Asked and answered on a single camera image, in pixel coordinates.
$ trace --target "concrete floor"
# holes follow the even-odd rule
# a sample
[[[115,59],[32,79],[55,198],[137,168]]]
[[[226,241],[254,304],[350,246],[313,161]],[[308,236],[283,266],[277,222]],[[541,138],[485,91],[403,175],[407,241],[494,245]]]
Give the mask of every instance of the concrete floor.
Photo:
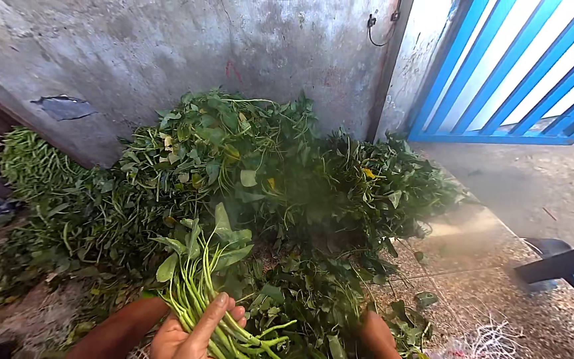
[[[498,358],[453,350],[490,318],[520,333],[514,338],[516,353],[503,358],[574,358],[574,289],[557,281],[549,290],[529,291],[512,271],[539,259],[525,241],[478,204],[464,204],[430,224],[430,235],[396,243],[399,257],[387,258],[408,280],[392,276],[390,286],[372,284],[370,290],[383,308],[398,299],[412,305],[420,291],[437,294],[439,301],[422,311],[434,324],[425,346],[431,359]],[[415,260],[417,250],[424,253],[425,265]]]
[[[574,145],[414,143],[520,237],[574,247]]]

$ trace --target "pile of greens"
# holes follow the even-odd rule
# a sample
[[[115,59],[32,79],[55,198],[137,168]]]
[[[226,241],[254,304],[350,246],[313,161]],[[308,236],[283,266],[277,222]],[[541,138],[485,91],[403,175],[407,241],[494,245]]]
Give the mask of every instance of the pile of greens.
[[[253,267],[257,262],[226,271],[240,270],[222,278],[224,288],[245,282],[237,298],[245,288],[245,295],[264,293],[279,301],[269,294],[281,288],[283,303],[267,307],[258,294],[249,298],[258,309],[252,310],[258,321],[250,325],[264,330],[276,320],[270,316],[285,312],[312,319],[321,331],[303,327],[312,321],[300,321],[302,340],[292,342],[323,355],[338,353],[335,343],[347,347],[347,330],[357,320],[359,284],[382,283],[395,271],[377,251],[386,248],[397,257],[387,238],[424,236],[421,222],[459,195],[401,139],[388,135],[370,144],[342,132],[317,136],[312,102],[304,96],[281,105],[216,90],[188,93],[175,109],[159,114],[158,126],[141,127],[132,141],[123,141],[123,156],[109,169],[84,169],[25,128],[5,136],[0,169],[30,213],[25,225],[0,242],[0,303],[23,295],[48,274],[53,285],[87,277],[95,283],[88,318],[98,322],[130,288],[159,287],[155,273],[166,254],[150,238],[185,243],[188,233],[179,218],[211,223],[222,202],[232,227],[248,228],[245,238],[254,234],[274,253],[303,248],[303,257],[265,274]],[[333,259],[331,252],[347,249],[361,251],[355,257],[359,265]],[[371,276],[358,275],[364,270]],[[300,280],[285,281],[286,273]],[[314,307],[300,302],[303,295]],[[339,309],[325,312],[325,298],[336,296],[344,298],[334,306]]]

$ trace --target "speckled floor tile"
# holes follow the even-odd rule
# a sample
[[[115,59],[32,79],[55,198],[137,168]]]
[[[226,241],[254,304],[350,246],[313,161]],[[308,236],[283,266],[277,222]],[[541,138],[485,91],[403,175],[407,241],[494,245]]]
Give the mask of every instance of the speckled floor tile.
[[[488,322],[490,314],[523,331],[517,339],[522,346],[518,358],[574,359],[574,289],[565,281],[558,281],[554,290],[529,295],[500,268],[431,279],[443,304],[466,331]]]
[[[429,275],[516,266],[539,259],[526,242],[480,205],[462,205],[431,225],[430,235],[410,241],[414,250],[424,253]]]
[[[464,333],[463,327],[459,325],[457,318],[441,298],[437,303],[432,304],[428,308],[423,310],[417,308],[414,299],[416,293],[422,291],[437,293],[437,289],[431,278],[424,277],[410,279],[409,281],[391,281],[381,286],[370,284],[369,290],[371,290],[379,308],[385,309],[387,312],[392,312],[389,303],[402,299],[406,306],[419,311],[432,323],[434,326],[433,338],[425,343],[424,347],[427,349],[442,347],[451,337]]]
[[[422,265],[413,256],[414,249],[410,246],[410,241],[399,240],[393,241],[395,251],[398,252],[398,257],[393,258],[387,250],[382,250],[379,253],[381,259],[389,263],[396,264],[400,271],[399,274],[391,276],[393,281],[398,281],[405,278],[419,278],[426,277],[426,272]]]

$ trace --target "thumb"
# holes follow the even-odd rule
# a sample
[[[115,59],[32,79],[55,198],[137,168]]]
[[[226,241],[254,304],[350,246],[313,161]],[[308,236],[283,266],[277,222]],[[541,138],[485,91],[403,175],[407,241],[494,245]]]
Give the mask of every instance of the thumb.
[[[205,308],[205,313],[194,327],[194,331],[189,335],[188,341],[192,341],[195,345],[207,348],[209,339],[218,326],[225,313],[227,312],[227,302],[229,296],[226,292],[221,292],[214,300]]]

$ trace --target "gray wall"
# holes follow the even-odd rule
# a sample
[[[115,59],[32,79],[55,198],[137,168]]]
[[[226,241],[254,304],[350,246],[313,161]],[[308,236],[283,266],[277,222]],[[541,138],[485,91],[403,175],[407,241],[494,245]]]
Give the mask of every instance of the gray wall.
[[[376,15],[383,42],[394,10],[395,0],[0,0],[0,103],[88,166],[110,166],[116,137],[155,123],[154,110],[219,85],[279,102],[304,89],[323,130],[364,138],[386,48],[371,45],[366,21]],[[56,121],[31,103],[58,94],[98,113]]]
[[[376,138],[404,129],[460,0],[414,0]]]

